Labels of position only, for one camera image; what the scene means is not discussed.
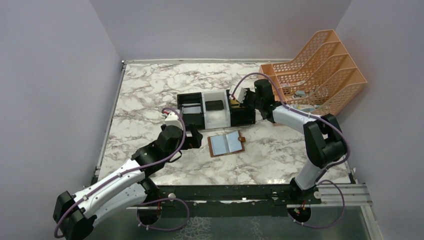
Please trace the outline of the black and white card tray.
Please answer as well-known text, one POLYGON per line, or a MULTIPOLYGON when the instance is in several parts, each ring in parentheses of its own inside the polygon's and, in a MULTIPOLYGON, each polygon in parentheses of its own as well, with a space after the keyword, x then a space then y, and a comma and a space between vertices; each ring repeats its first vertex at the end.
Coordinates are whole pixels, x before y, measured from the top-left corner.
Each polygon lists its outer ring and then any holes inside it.
POLYGON ((198 130, 211 130, 256 122, 256 110, 230 99, 229 90, 180 93, 176 100, 187 127, 195 125, 198 130))

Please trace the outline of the brown leather card holder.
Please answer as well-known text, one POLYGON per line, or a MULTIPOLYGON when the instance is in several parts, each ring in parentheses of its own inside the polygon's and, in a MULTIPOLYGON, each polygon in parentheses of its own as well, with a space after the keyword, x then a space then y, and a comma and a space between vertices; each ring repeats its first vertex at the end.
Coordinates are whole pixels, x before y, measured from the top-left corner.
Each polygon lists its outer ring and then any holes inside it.
POLYGON ((211 158, 238 154, 245 151, 246 138, 241 132, 233 131, 207 138, 211 158))

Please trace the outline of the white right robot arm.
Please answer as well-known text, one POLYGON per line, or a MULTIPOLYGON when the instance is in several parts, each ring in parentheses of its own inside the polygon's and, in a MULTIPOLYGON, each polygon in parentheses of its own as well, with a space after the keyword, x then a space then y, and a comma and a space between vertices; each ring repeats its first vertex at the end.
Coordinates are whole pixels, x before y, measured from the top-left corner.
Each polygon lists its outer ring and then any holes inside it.
POLYGON ((329 166, 347 155, 348 147, 334 115, 310 114, 277 101, 267 79, 256 80, 254 91, 235 85, 229 92, 241 107, 258 110, 264 120, 303 134, 308 160, 289 183, 292 199, 311 192, 329 166))

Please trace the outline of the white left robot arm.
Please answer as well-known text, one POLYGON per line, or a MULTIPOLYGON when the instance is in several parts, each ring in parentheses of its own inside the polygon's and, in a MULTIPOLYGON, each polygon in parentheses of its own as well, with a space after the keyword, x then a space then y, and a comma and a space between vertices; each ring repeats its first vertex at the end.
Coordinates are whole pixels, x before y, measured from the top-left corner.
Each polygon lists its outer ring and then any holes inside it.
POLYGON ((74 194, 64 191, 55 203, 56 239, 83 240, 103 220, 137 204, 158 205, 171 198, 160 193, 150 176, 184 150, 198 149, 203 135, 194 124, 164 124, 156 140, 140 147, 117 170, 74 194))

